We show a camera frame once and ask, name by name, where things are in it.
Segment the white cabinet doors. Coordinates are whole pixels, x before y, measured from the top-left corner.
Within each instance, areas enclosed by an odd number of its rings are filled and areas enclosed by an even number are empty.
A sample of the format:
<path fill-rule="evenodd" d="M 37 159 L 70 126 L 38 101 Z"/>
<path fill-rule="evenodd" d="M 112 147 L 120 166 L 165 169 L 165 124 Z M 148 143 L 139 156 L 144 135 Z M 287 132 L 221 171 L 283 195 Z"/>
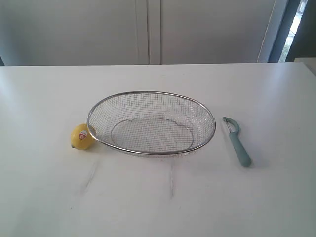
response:
<path fill-rule="evenodd" d="M 267 62 L 284 0 L 3 0 L 7 66 Z"/>

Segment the yellow lemon with sticker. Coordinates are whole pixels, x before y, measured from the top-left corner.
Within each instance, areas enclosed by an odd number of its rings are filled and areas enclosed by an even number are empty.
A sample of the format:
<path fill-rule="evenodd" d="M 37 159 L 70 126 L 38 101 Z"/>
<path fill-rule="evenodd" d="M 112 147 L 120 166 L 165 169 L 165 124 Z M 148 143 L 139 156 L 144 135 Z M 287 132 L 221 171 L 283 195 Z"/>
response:
<path fill-rule="evenodd" d="M 71 146 L 78 150 L 86 150 L 94 144 L 95 140 L 89 133 L 85 123 L 78 125 L 71 133 Z"/>

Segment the teal handled peeler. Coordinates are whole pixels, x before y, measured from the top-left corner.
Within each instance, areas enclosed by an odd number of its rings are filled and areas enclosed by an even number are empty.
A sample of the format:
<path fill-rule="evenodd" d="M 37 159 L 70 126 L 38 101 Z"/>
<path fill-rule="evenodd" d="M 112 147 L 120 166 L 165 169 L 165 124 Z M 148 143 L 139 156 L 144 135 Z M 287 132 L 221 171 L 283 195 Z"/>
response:
<path fill-rule="evenodd" d="M 229 138 L 238 157 L 239 163 L 243 167 L 249 167 L 252 160 L 239 139 L 240 126 L 232 118 L 223 117 L 223 122 L 226 124 L 229 131 Z"/>

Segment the grey window frame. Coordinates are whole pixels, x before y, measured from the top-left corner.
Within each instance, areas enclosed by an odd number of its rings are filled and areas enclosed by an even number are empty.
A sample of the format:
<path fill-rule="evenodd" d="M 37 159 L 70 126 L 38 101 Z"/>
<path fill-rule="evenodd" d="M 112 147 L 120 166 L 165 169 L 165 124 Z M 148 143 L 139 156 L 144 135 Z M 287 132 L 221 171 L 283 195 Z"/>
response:
<path fill-rule="evenodd" d="M 290 32 L 294 15 L 299 8 L 299 0 L 289 0 L 283 14 L 276 39 L 274 41 L 268 62 L 276 63 L 281 57 L 286 38 Z M 285 62 L 293 62 L 296 58 L 315 58 L 316 56 L 316 1 L 308 0 L 289 48 Z"/>

